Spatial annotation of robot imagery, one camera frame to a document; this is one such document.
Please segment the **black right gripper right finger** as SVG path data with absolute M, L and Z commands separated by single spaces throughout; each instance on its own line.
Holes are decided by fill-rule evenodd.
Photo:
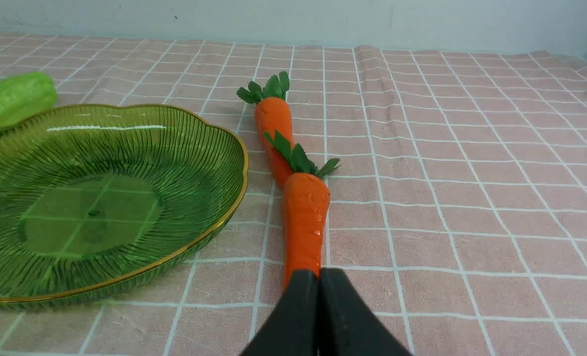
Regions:
M 346 273 L 323 268 L 319 279 L 321 356 L 410 356 L 375 316 Z

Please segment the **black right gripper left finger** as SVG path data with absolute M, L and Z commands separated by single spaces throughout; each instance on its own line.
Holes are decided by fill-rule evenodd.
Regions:
M 296 270 L 275 308 L 242 356 L 315 356 L 318 278 Z

